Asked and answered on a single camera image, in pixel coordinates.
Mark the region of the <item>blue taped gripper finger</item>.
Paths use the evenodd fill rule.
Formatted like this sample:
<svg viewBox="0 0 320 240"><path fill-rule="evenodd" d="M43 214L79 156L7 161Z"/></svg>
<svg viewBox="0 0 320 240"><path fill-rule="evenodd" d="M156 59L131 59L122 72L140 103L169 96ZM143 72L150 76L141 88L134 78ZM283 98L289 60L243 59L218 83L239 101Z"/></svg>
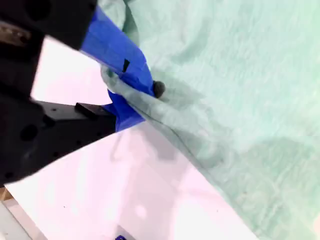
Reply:
<svg viewBox="0 0 320 240"><path fill-rule="evenodd" d="M116 132L116 116L101 105L38 101L43 109L37 137L37 169Z"/></svg>
<svg viewBox="0 0 320 240"><path fill-rule="evenodd" d="M108 66L134 89L159 98L165 84L153 80L142 51L102 11L96 0L46 0L47 34Z"/></svg>

